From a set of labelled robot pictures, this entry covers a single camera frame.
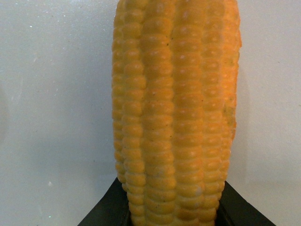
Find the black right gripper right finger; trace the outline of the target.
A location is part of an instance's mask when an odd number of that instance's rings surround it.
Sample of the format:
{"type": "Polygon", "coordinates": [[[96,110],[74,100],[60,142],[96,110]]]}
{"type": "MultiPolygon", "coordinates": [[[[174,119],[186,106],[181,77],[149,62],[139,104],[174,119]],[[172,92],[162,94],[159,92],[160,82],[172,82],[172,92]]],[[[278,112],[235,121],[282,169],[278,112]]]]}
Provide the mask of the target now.
{"type": "Polygon", "coordinates": [[[222,192],[216,226],[275,226],[248,203],[228,182],[222,192]]]}

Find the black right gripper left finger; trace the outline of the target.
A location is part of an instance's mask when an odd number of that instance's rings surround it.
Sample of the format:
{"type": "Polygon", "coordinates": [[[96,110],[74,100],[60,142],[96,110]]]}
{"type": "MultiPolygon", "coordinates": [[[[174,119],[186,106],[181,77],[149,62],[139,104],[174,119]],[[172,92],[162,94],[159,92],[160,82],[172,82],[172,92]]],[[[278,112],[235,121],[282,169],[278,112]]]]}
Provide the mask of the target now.
{"type": "Polygon", "coordinates": [[[130,226],[127,194],[115,179],[103,198],[82,219],[79,226],[130,226]]]}

